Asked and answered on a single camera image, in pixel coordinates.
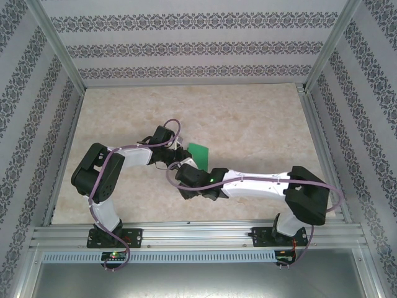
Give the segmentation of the green paper sheet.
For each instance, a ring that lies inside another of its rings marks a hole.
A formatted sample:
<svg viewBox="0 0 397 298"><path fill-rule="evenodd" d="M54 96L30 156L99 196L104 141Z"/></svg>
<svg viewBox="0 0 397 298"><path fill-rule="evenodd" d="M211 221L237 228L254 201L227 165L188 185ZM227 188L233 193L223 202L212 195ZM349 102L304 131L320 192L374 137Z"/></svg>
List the green paper sheet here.
<svg viewBox="0 0 397 298"><path fill-rule="evenodd" d="M197 168L208 171L209 149L196 143L189 143L187 150L192 155Z"/></svg>

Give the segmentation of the grey sheet metal panel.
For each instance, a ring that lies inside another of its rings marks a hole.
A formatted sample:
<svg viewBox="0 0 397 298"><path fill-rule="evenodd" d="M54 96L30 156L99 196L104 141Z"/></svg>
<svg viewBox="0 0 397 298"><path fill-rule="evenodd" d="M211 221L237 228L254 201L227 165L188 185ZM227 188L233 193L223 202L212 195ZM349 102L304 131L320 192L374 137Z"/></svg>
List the grey sheet metal panel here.
<svg viewBox="0 0 397 298"><path fill-rule="evenodd" d="M136 263L108 273L77 253L30 254L17 298L386 298L361 249L272 263Z"/></svg>

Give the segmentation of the aluminium mounting rail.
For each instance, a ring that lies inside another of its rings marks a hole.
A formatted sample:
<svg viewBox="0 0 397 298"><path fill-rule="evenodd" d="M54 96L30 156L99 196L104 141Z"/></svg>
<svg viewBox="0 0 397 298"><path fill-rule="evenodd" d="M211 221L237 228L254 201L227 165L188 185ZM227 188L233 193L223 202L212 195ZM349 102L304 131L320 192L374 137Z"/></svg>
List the aluminium mounting rail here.
<svg viewBox="0 0 397 298"><path fill-rule="evenodd" d="M143 231L141 249L152 250L237 250L253 249L248 236L253 227L271 227L272 220L223 220L212 222L126 223L125 228ZM36 227L29 249L72 251L86 250L91 225L55 224ZM329 219L314 230L310 247L359 248L368 245L361 224Z"/></svg>

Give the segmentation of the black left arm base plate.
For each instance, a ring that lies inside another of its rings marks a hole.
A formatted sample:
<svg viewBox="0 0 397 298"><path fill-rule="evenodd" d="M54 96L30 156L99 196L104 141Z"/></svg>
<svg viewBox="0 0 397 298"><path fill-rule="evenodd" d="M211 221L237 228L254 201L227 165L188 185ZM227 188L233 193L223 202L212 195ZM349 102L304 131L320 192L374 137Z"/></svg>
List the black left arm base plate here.
<svg viewBox="0 0 397 298"><path fill-rule="evenodd" d="M140 248L143 230L139 228L122 228L115 232L129 248ZM99 228L89 231L86 246L88 248L125 248L125 245Z"/></svg>

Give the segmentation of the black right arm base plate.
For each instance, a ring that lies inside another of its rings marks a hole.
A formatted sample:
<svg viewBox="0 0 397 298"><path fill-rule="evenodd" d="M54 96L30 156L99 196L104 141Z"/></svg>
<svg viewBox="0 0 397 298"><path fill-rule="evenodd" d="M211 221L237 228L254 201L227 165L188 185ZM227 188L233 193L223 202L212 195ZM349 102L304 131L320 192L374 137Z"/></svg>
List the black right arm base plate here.
<svg viewBox="0 0 397 298"><path fill-rule="evenodd" d="M286 236L275 232L270 227L253 227L248 236L252 238L254 247L287 247L293 246L304 247L308 244L306 229L299 229L294 236Z"/></svg>

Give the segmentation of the aluminium side rail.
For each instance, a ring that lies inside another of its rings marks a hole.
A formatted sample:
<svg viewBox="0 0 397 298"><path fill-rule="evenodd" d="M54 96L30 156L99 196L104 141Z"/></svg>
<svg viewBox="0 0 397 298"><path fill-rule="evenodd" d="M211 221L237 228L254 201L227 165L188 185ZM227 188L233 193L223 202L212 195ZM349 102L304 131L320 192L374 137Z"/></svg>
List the aluminium side rail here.
<svg viewBox="0 0 397 298"><path fill-rule="evenodd" d="M315 104L311 96L305 91L302 83L295 83L295 86L313 139L320 167L324 174L324 181L342 190Z"/></svg>
<svg viewBox="0 0 397 298"><path fill-rule="evenodd" d="M61 185L65 176L66 165L68 162L74 134L79 119L81 106L84 100L85 92L83 92L72 106L73 110L67 113L67 118L63 121L61 132L55 147L55 154L52 156L51 161L55 158L55 168L50 169L48 173L49 192L45 196L44 207L40 213L38 226L48 226L51 224L53 213L58 201Z"/></svg>

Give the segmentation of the aluminium frame post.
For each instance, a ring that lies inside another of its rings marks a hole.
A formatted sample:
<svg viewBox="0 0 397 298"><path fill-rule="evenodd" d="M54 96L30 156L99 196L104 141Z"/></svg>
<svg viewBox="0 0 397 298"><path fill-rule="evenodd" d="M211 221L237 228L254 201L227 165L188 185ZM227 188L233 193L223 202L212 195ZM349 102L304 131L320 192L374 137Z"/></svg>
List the aluminium frame post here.
<svg viewBox="0 0 397 298"><path fill-rule="evenodd" d="M79 74L78 69L72 61L64 43L62 42L58 32L53 25L50 17L44 10L41 0L24 0L34 16L35 20L41 27L43 33L45 34L48 42L50 43L54 53L57 55L61 64L65 68L68 76L73 82L74 86L80 94L83 94L86 90L86 85Z"/></svg>
<svg viewBox="0 0 397 298"><path fill-rule="evenodd" d="M339 17L328 35L326 42L324 43L319 56L317 57L303 88L306 93L313 89L319 75L321 74L323 68L325 67L329 57L334 51L337 43L343 35L347 25L349 24L351 18L353 18L356 10L358 9L362 0L347 0L345 6L343 7Z"/></svg>

